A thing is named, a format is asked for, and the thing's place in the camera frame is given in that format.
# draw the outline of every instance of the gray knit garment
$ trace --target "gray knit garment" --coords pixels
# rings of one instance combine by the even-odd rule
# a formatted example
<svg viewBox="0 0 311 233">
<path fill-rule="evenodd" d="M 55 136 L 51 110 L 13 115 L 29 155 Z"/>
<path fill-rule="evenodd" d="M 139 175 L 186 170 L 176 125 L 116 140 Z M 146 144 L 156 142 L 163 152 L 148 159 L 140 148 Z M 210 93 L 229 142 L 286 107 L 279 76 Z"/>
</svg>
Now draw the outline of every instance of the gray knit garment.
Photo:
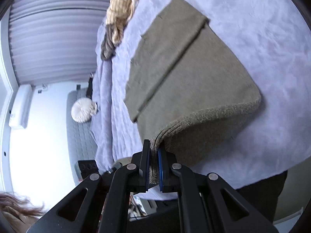
<svg viewBox="0 0 311 233">
<path fill-rule="evenodd" d="M 150 183 L 159 180 L 162 141 L 179 163 L 194 166 L 238 132 L 260 101 L 257 86 L 207 17 L 172 0 L 139 42 L 124 100 L 141 140 L 151 140 Z"/>
</svg>

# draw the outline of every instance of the round white cushion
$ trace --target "round white cushion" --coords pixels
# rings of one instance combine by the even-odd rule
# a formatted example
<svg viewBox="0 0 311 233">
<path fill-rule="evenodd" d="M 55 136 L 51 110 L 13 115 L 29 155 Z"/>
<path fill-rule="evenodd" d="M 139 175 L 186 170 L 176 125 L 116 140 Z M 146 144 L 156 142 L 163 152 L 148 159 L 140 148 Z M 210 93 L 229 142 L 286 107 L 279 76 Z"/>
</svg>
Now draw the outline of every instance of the round white cushion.
<svg viewBox="0 0 311 233">
<path fill-rule="evenodd" d="M 78 99 L 71 108 L 71 116 L 78 123 L 85 123 L 97 112 L 97 104 L 90 98 Z"/>
</svg>

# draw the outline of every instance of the gray quilted headboard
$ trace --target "gray quilted headboard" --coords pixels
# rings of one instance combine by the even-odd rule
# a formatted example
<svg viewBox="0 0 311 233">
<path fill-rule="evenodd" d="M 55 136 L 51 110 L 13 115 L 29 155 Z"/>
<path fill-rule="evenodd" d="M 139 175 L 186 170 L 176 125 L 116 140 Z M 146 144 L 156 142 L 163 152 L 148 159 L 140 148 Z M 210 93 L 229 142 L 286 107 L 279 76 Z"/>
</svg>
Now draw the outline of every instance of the gray quilted headboard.
<svg viewBox="0 0 311 233">
<path fill-rule="evenodd" d="M 91 121 L 87 123 L 77 123 L 71 117 L 71 108 L 77 99 L 85 97 L 87 89 L 79 89 L 68 94 L 66 122 L 67 141 L 69 150 L 69 160 L 75 184 L 79 184 L 75 170 L 78 160 L 93 160 L 97 150 L 97 145 L 90 133 Z"/>
</svg>

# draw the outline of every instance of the hair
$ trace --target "hair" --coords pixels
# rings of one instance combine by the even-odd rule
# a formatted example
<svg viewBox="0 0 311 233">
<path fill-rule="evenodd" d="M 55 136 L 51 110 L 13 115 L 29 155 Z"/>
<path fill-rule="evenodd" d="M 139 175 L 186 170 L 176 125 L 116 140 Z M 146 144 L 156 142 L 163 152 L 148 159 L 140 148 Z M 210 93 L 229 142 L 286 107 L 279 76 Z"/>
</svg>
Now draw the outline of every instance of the hair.
<svg viewBox="0 0 311 233">
<path fill-rule="evenodd" d="M 23 199 L 16 197 L 14 194 L 0 192 L 0 210 L 4 210 L 6 206 L 15 209 L 24 216 L 42 216 L 45 214 L 42 207 L 34 207 L 27 197 Z"/>
</svg>

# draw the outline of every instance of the gray curtain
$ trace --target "gray curtain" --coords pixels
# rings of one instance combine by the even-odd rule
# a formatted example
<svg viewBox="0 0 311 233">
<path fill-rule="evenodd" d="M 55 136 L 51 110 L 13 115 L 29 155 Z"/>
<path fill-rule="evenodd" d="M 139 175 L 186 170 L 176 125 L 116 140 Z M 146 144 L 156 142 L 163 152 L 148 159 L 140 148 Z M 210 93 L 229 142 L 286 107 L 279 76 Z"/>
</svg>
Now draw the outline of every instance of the gray curtain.
<svg viewBox="0 0 311 233">
<path fill-rule="evenodd" d="M 19 84 L 87 81 L 109 0 L 15 0 L 9 43 Z"/>
</svg>

